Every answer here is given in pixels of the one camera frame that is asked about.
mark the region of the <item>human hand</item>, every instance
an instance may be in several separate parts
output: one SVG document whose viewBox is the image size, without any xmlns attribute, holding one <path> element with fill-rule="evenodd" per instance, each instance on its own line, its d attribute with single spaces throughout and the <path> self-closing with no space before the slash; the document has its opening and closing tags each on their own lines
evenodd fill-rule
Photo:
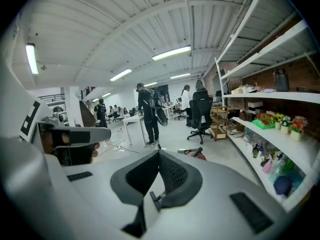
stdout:
<svg viewBox="0 0 320 240">
<path fill-rule="evenodd" d="M 69 144 L 69 135 L 66 133 L 62 133 L 61 135 L 62 137 L 62 141 L 65 145 Z M 43 151 L 46 154 L 51 154 L 53 155 L 54 153 L 54 142 L 52 139 L 52 133 L 50 131 L 45 131 L 41 133 L 41 142 L 42 142 L 42 147 L 43 147 Z M 100 143 L 95 143 L 94 144 L 94 148 L 91 154 L 91 159 L 90 159 L 90 163 L 92 163 L 94 161 L 93 158 L 98 156 L 98 151 L 97 149 L 100 147 Z"/>
</svg>

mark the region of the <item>black kettle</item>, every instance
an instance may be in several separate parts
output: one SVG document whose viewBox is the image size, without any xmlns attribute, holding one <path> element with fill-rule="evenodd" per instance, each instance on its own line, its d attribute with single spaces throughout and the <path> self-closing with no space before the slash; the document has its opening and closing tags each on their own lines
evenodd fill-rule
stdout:
<svg viewBox="0 0 320 240">
<path fill-rule="evenodd" d="M 289 92 L 289 79 L 283 68 L 273 72 L 273 79 L 278 92 Z"/>
</svg>

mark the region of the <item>fluorescent light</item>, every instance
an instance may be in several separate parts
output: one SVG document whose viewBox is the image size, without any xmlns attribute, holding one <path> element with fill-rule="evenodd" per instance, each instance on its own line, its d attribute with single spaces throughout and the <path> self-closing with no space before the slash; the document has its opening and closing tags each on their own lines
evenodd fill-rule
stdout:
<svg viewBox="0 0 320 240">
<path fill-rule="evenodd" d="M 190 73 L 188 73 L 188 74 L 180 74 L 180 75 L 176 75 L 176 76 L 171 76 L 170 78 L 171 78 L 171 79 L 174 79 L 174 78 L 182 78 L 182 77 L 186 77 L 186 76 L 190 76 Z"/>
<path fill-rule="evenodd" d="M 108 96 L 108 95 L 110 95 L 110 94 L 111 94 L 111 92 L 108 92 L 107 94 L 102 95 L 102 97 L 106 97 L 106 96 Z"/>
<path fill-rule="evenodd" d="M 29 65 L 31 68 L 31 72 L 34 75 L 39 74 L 37 61 L 36 61 L 36 54 L 35 54 L 35 44 L 34 43 L 27 43 L 25 46 L 26 56 L 28 57 Z"/>
<path fill-rule="evenodd" d="M 153 56 L 152 59 L 154 61 L 157 61 L 157 60 L 163 59 L 165 57 L 169 57 L 169 56 L 172 56 L 172 55 L 185 53 L 185 52 L 189 52 L 189 51 L 191 51 L 191 46 L 190 45 L 188 45 L 186 47 L 179 48 L 179 49 L 170 50 L 170 51 L 167 51 L 165 53 L 159 54 L 157 56 Z"/>
<path fill-rule="evenodd" d="M 122 78 L 123 76 L 129 74 L 130 72 L 132 72 L 132 70 L 128 68 L 125 71 L 121 72 L 120 74 L 117 74 L 116 76 L 112 77 L 110 81 L 116 81 L 117 79 Z"/>
<path fill-rule="evenodd" d="M 152 83 L 145 84 L 144 87 L 154 86 L 154 85 L 156 85 L 156 84 L 157 84 L 157 82 L 152 82 Z"/>
</svg>

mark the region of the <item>white table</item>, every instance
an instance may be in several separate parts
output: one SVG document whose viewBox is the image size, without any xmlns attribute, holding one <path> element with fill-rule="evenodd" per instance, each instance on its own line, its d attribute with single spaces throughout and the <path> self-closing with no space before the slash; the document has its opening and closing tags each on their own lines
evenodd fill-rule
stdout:
<svg viewBox="0 0 320 240">
<path fill-rule="evenodd" d="M 142 138 L 143 138 L 143 146 L 144 147 L 146 146 L 145 132 L 144 132 L 144 127 L 142 125 L 143 119 L 144 119 L 143 115 L 134 115 L 134 116 L 127 117 L 127 118 L 122 120 L 123 124 L 124 124 L 124 128 L 126 130 L 126 133 L 128 134 L 128 139 L 129 139 L 130 145 L 132 145 L 132 143 L 131 143 L 131 139 L 130 139 L 127 123 L 138 122 L 138 123 L 140 123 L 140 128 L 141 128 L 141 133 L 142 133 Z"/>
<path fill-rule="evenodd" d="M 170 105 L 167 106 L 165 108 L 163 108 L 163 111 L 166 113 L 167 117 L 168 117 L 168 124 L 170 123 L 170 110 L 173 109 L 175 107 L 175 105 Z"/>
</svg>

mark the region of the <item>white floor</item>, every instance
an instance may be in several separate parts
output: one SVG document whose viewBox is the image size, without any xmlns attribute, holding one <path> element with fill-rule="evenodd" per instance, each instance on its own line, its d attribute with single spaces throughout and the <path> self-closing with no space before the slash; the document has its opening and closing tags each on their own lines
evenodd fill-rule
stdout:
<svg viewBox="0 0 320 240">
<path fill-rule="evenodd" d="M 149 153 L 156 149 L 155 147 L 144 147 L 140 126 L 138 123 L 129 124 L 128 130 L 132 145 L 129 145 L 128 136 L 122 121 L 108 124 L 111 129 L 111 138 L 109 141 L 102 141 L 98 149 L 98 157 L 94 159 L 94 163 L 106 162 L 112 159 L 121 159 L 130 156 L 133 152 L 140 154 Z M 186 120 L 170 120 L 168 126 L 159 124 L 159 139 L 160 145 L 163 150 L 176 152 L 179 149 L 196 149 L 202 147 L 202 153 L 210 162 L 218 163 L 230 167 L 242 174 L 253 183 L 261 186 L 258 176 L 252 169 L 251 165 L 247 162 L 246 158 L 238 150 L 238 148 L 229 139 L 214 141 L 209 136 L 203 137 L 203 145 L 200 145 L 200 137 L 194 136 L 187 140 L 190 131 L 193 128 L 186 127 Z M 147 131 L 144 128 L 145 138 L 148 140 Z M 160 195 L 165 190 L 162 178 L 158 174 L 153 185 L 149 191 L 154 191 L 155 195 Z M 158 212 L 152 202 L 149 194 L 144 198 L 144 212 L 147 227 L 151 227 L 158 217 Z"/>
</svg>

